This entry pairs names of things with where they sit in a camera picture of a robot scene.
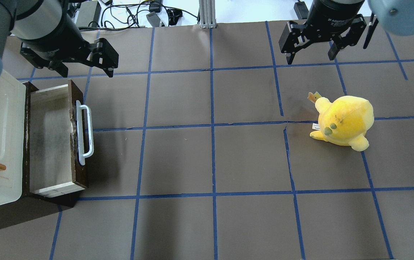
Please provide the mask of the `black gripper by drawer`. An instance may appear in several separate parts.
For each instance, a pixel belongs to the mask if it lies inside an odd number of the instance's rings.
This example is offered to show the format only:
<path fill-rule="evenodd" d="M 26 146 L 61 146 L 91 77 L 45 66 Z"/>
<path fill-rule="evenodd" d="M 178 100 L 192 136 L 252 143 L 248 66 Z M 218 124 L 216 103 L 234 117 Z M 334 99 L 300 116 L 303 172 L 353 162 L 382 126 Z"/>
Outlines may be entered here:
<path fill-rule="evenodd" d="M 59 24 L 47 35 L 23 39 L 20 54 L 37 69 L 48 68 L 64 78 L 69 74 L 66 62 L 97 67 L 109 78 L 119 66 L 119 54 L 111 43 L 105 38 L 89 43 L 67 14 L 61 16 Z"/>

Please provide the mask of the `black gripper near plush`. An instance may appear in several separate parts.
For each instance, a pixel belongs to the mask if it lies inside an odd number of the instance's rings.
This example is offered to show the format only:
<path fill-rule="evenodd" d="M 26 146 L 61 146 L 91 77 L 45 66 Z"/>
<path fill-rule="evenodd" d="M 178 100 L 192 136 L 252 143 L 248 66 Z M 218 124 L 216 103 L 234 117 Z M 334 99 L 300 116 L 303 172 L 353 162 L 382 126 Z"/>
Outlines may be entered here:
<path fill-rule="evenodd" d="M 362 0 L 313 0 L 304 24 L 288 21 L 283 29 L 279 48 L 285 54 L 287 64 L 291 65 L 296 53 L 313 44 L 313 40 L 329 40 L 349 26 L 345 36 L 332 38 L 328 58 L 334 61 L 339 51 L 355 46 L 367 26 L 362 14 L 358 14 L 362 5 Z"/>

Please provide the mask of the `silver robot arm by drawer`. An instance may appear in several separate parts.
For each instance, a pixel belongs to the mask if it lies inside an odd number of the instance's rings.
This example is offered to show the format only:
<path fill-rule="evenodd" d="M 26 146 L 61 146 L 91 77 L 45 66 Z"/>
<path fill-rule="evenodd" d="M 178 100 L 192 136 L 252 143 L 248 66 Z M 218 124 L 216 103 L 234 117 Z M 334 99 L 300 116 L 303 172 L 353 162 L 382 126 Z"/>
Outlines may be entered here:
<path fill-rule="evenodd" d="M 67 63 L 97 67 L 108 77 L 119 66 L 119 54 L 105 38 L 86 41 L 68 15 L 68 0 L 0 0 L 0 75 L 9 35 L 21 40 L 21 55 L 37 69 L 68 76 Z"/>

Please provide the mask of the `silver robot arm near plush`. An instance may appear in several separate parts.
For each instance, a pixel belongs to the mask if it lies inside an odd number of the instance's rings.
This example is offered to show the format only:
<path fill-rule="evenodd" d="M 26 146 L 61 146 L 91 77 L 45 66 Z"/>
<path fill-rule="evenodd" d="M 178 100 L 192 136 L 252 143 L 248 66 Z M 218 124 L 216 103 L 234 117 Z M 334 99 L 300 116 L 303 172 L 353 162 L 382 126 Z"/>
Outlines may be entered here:
<path fill-rule="evenodd" d="M 288 21 L 279 39 L 286 61 L 314 43 L 331 42 L 328 58 L 334 60 L 347 46 L 355 46 L 367 30 L 366 49 L 378 25 L 399 36 L 414 35 L 414 0 L 369 0 L 369 22 L 359 13 L 363 0 L 315 0 L 303 24 Z"/>

